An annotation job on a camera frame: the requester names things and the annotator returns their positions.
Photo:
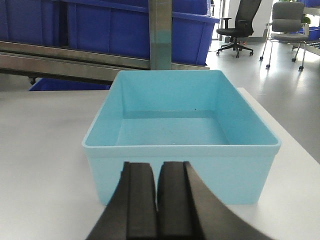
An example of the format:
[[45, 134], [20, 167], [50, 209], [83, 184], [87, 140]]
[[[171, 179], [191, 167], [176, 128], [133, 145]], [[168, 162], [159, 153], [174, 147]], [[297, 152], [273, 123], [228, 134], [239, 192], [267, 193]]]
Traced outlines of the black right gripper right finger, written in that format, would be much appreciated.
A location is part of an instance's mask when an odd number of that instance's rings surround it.
[[164, 162], [157, 186], [161, 240], [268, 240], [223, 204], [188, 161]]

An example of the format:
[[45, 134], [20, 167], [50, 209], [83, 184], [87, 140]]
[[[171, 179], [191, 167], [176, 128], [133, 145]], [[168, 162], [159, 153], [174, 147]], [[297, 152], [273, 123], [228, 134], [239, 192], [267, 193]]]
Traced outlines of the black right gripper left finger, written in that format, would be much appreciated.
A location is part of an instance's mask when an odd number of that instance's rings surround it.
[[88, 240], [156, 240], [156, 188], [149, 163], [125, 162], [118, 185]]

